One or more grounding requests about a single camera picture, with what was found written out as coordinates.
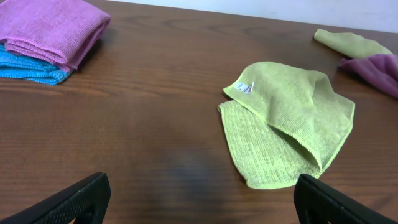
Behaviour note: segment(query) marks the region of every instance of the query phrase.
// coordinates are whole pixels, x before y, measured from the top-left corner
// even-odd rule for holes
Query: stack of folded cloths
[[[0,4],[0,77],[59,84],[110,20],[82,0],[6,0]]]

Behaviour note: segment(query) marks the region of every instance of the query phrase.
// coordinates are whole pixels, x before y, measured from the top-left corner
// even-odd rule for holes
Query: blue cloth
[[[20,78],[56,85],[68,78],[69,74],[71,72],[64,72],[43,60],[6,52],[4,45],[0,44],[0,78]]]

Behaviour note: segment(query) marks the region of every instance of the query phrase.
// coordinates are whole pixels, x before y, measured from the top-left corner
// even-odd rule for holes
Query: wood grain
[[[397,101],[312,40],[317,28],[350,31],[397,53],[397,34],[92,3],[113,18],[80,72],[58,86],[0,79],[0,219],[106,172],[105,223],[298,223],[293,187],[245,186],[216,109],[246,66],[273,61],[326,73],[356,103],[321,180],[398,220]]]

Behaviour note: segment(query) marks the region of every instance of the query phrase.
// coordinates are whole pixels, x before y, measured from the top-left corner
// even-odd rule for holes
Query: towel
[[[0,4],[0,42],[7,51],[68,72],[77,69],[110,19],[82,0],[6,0]]]
[[[374,40],[353,33],[331,33],[318,29],[314,39],[351,58],[367,58],[374,54],[392,54]]]
[[[43,60],[6,52],[0,44],[0,77],[28,79],[38,83],[56,85],[64,81],[70,72],[64,72]]]
[[[379,90],[398,98],[398,55],[375,54],[364,59],[343,59],[339,66],[356,72]]]
[[[254,189],[319,177],[353,128],[355,104],[328,77],[273,62],[248,66],[219,105],[233,162]]]

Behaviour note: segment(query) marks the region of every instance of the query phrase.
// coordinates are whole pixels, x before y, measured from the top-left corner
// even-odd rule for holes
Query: white wall
[[[398,0],[112,0],[398,33]]]

